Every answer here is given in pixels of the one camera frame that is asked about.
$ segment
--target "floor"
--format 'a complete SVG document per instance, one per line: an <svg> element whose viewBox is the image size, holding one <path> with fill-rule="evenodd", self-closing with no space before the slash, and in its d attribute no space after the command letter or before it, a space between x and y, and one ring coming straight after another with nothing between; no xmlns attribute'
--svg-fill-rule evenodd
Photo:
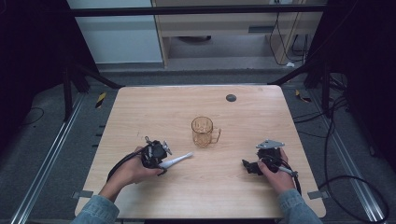
<svg viewBox="0 0 396 224"><path fill-rule="evenodd" d="M301 49L302 42L296 43L295 48ZM175 38L166 68L103 75L127 86L265 84L283 77L292 69L276 64L264 36L212 36L209 41ZM333 76L347 84L342 75ZM328 143L325 137L330 126L328 119L319 116L306 122L298 122L320 112L320 86L306 90L303 80L304 75L298 76L283 85L282 90L290 113L295 118L296 128L318 185L325 182L326 171L329 177L360 176L378 188L386 199L390 210L387 223L396 223L396 215L391 213L396 211L396 200L393 196L396 174L383 158L370 155L369 146L348 106L340 104L343 106L334 113L335 131ZM84 185L95 150L100 143L101 133L117 96L116 90L111 90L93 79L89 78L89 81L89 93L80 94L73 90L75 102L80 102L76 105L79 112L71 128L67 130L67 137L60 142L59 151L50 155L54 160L49 163L49 171L45 173L47 175L41 185L35 186L37 194L33 197L34 205L27 208L29 223L68 223L74 217L77 200L72 194L81 190ZM296 97L296 90L309 99ZM104 91L104 103L100 108L95 108L98 96ZM340 96L340 91L332 90L332 99ZM0 223L9 223L22 200L31 192L32 183L36 183L36 174L42 171L40 167L43 162L49 160L48 155L54 139L56 140L63 129L63 119L62 86L56 86L36 96L24 125L9 146L12 153L7 158L2 158ZM325 155L327 167L324 167ZM343 179L333 182L331 186L333 197L357 214L358 218L367 219L367 214L378 207L382 213L386 211L386 206L378 196L356 181ZM324 223L362 223L344 212L333 198L325 199L324 202L327 209L327 215L322 219ZM141 220L126 221L136 223Z"/></svg>

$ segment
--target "glass mug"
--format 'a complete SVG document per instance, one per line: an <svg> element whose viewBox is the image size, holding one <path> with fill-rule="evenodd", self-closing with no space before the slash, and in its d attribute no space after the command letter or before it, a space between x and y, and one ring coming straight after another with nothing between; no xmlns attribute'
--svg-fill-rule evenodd
<svg viewBox="0 0 396 224"><path fill-rule="evenodd" d="M221 129L213 127L213 122L210 118L195 118L191 123L191 128L192 141L198 147L207 147L209 144L219 141Z"/></svg>

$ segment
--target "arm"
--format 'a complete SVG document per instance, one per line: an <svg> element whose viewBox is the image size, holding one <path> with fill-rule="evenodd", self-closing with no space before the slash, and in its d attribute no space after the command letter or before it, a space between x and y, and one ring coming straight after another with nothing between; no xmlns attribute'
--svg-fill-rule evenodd
<svg viewBox="0 0 396 224"><path fill-rule="evenodd" d="M72 223L114 223L120 210L114 204L120 191L127 185L137 184L149 176L159 175L162 169L143 166L140 155L125 162L105 183L99 195L84 205Z"/></svg>
<svg viewBox="0 0 396 224"><path fill-rule="evenodd" d="M287 162L288 157L282 148L280 149L280 153L282 159ZM305 203L297 189L295 189L291 175L283 171L272 173L261 161L258 161L258 165L278 194L280 209L285 216L286 223L322 223L318 216Z"/></svg>

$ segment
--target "person's right hand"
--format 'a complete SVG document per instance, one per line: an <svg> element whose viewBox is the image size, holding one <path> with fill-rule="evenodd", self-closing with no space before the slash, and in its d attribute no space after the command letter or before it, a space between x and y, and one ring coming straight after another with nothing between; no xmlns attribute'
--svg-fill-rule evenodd
<svg viewBox="0 0 396 224"><path fill-rule="evenodd" d="M288 162L288 157L286 156L283 148L280 149L280 155L282 160ZM257 162L262 173L267 177L271 186L274 188L277 194L281 194L289 189L295 189L293 179L291 175L286 172L278 170L276 173L272 173L268 167L262 161Z"/></svg>

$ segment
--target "wall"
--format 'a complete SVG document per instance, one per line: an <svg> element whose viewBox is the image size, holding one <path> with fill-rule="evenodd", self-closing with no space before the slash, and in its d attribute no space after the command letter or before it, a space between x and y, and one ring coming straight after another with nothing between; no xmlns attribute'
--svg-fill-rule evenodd
<svg viewBox="0 0 396 224"><path fill-rule="evenodd" d="M149 0L68 0L71 8L151 7ZM98 68L162 63L153 16L76 18Z"/></svg>

